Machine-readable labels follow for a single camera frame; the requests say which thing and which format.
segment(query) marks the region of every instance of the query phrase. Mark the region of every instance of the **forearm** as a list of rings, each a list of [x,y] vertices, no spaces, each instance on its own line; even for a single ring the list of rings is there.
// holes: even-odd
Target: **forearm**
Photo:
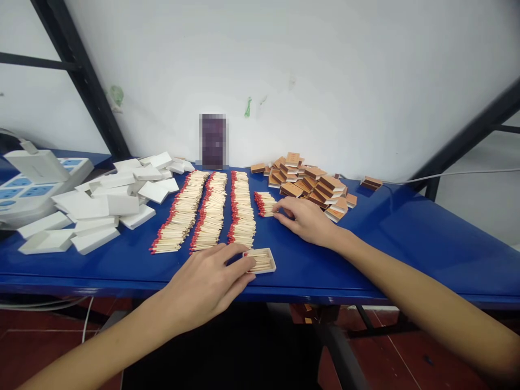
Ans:
[[[153,299],[146,301],[111,328],[53,362],[20,389],[99,388],[168,340],[155,319],[154,304]]]
[[[421,329],[476,367],[515,378],[520,336],[422,272],[345,229],[331,249],[349,260]]]

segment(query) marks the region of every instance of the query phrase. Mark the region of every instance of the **power strip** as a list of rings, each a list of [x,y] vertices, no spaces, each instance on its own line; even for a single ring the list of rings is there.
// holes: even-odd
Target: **power strip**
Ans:
[[[19,174],[0,186],[0,229],[14,230],[56,212],[50,197],[83,183],[94,166],[86,158],[58,158],[70,173],[63,183],[34,184]]]

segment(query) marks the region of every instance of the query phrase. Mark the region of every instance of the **row of matches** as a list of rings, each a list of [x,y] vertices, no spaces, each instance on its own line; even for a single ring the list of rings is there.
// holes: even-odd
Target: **row of matches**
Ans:
[[[199,220],[191,241],[191,252],[211,248],[218,243],[224,225],[224,203],[228,175],[213,172],[206,182],[206,195],[199,210]]]
[[[227,235],[228,243],[236,242],[252,248],[256,222],[251,207],[249,178],[245,172],[231,171],[231,212],[233,222]]]
[[[272,207],[276,204],[276,200],[269,192],[255,191],[255,201],[260,210],[258,213],[259,216],[272,217],[274,215]]]
[[[177,252],[195,224],[197,209],[202,197],[204,183],[210,174],[193,171],[186,176],[170,208],[170,216],[161,226],[157,239],[150,248],[152,254]]]

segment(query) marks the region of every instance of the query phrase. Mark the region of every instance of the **pile of white boxes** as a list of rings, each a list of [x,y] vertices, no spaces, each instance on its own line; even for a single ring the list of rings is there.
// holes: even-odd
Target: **pile of white boxes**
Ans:
[[[74,244],[86,255],[117,237],[119,222],[135,229],[152,218],[155,210],[146,203],[161,204],[168,194],[179,190],[173,172],[194,171],[189,161],[170,157],[167,152],[115,162],[114,166],[114,174],[53,196],[59,211],[18,229],[27,240],[19,251],[26,255],[65,252]],[[75,228],[63,229],[71,223]]]

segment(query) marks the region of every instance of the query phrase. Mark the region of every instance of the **white wall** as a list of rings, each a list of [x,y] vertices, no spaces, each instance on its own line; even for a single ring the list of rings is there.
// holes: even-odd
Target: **white wall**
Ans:
[[[505,124],[520,126],[520,113]],[[447,172],[520,167],[520,134],[493,132]],[[520,250],[520,172],[441,178],[436,203]]]
[[[0,1],[0,51],[59,61],[28,0]],[[44,147],[108,153],[65,71],[0,64],[0,127]]]
[[[136,155],[197,159],[198,115],[224,113],[231,165],[295,151],[406,179],[519,76],[507,0],[67,5],[101,83],[125,92],[117,120]]]

